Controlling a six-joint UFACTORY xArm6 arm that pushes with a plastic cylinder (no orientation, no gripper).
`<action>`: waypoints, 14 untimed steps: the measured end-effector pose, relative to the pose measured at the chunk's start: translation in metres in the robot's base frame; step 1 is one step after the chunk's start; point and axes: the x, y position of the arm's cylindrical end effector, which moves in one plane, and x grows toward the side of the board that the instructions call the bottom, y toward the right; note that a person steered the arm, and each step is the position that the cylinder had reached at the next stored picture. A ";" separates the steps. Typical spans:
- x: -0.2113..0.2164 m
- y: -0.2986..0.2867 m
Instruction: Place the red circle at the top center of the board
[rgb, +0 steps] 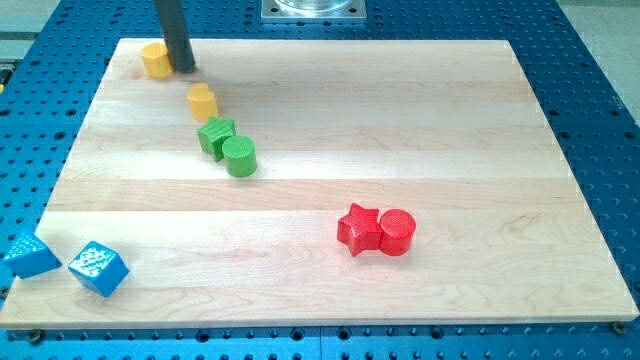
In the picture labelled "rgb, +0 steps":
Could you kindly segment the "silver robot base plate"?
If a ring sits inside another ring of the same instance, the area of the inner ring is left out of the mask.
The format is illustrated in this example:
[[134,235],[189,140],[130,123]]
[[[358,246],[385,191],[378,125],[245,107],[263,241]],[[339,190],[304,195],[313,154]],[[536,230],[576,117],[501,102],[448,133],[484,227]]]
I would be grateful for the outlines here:
[[365,0],[263,0],[263,20],[364,20]]

